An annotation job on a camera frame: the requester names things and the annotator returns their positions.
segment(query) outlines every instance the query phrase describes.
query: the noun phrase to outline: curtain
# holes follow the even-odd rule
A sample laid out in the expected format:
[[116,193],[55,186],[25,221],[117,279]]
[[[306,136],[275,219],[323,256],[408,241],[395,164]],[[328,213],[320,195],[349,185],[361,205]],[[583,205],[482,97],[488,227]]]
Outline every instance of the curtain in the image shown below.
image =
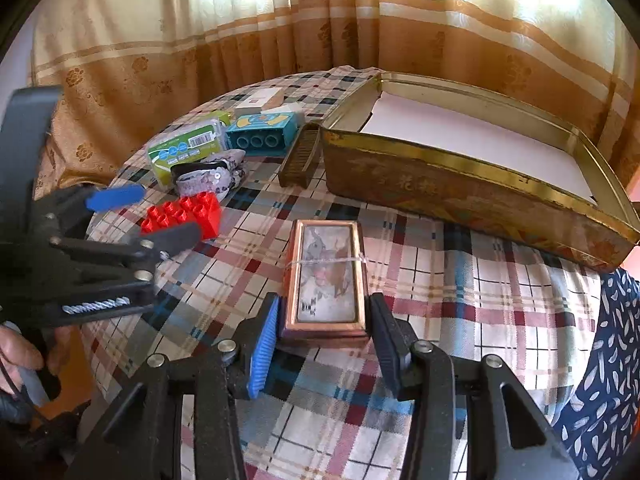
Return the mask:
[[59,84],[37,193],[118,167],[246,84],[377,66],[501,92],[573,123],[623,184],[640,166],[638,48],[606,0],[44,0],[33,83]]

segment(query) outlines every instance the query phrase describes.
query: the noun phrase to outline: white wall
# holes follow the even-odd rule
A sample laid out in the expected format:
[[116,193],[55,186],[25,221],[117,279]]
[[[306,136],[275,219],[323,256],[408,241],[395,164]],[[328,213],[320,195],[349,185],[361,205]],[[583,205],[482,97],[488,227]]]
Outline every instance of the white wall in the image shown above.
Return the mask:
[[27,18],[24,25],[14,38],[6,55],[0,62],[0,124],[4,118],[9,97],[17,88],[27,85],[31,69],[31,47],[33,45],[33,29],[38,7]]

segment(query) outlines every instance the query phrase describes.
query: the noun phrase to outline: checkered tablecloth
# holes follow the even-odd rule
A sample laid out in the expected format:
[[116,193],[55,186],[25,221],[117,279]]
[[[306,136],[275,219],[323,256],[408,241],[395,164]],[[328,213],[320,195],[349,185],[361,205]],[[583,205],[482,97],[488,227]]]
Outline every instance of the checkered tablecloth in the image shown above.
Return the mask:
[[[340,67],[285,76],[214,99],[169,128],[232,107],[252,89],[284,86],[286,102],[322,118],[375,69]],[[330,194],[322,164],[308,189],[277,184],[279,160],[250,158],[242,187],[223,202],[220,236],[158,268],[151,314],[86,325],[84,342],[107,400],[154,352],[171,359],[202,352],[254,316],[265,294],[280,292],[294,219],[357,219],[362,224],[370,291],[418,337],[450,354],[500,355],[549,421],[582,379],[593,343],[600,279],[584,267],[454,224]],[[138,182],[145,201],[94,218],[90,238],[120,242],[139,232],[146,209],[173,199],[158,190],[140,150],[113,185]],[[193,400],[183,411],[183,478],[193,475]],[[249,478],[371,480],[397,478],[412,404],[385,388],[372,344],[363,351],[276,350],[266,388],[238,402]],[[457,446],[456,480],[466,445]]]

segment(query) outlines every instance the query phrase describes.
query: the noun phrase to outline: barcode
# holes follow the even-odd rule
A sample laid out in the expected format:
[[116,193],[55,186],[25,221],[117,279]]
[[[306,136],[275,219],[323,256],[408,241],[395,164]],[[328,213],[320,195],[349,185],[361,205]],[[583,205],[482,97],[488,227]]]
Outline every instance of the barcode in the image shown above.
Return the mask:
[[206,144],[207,142],[211,142],[212,140],[213,140],[213,134],[211,133],[200,134],[198,136],[191,137],[191,139],[189,139],[189,147],[197,148],[198,146],[202,146],[203,144]]

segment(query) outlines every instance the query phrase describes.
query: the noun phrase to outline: teal toy block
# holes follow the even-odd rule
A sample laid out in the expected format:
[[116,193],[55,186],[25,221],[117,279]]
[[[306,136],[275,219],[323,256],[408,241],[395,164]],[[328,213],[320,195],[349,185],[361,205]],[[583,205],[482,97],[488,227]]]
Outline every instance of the teal toy block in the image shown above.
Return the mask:
[[244,115],[226,130],[232,148],[245,150],[247,155],[284,156],[298,130],[295,114]]

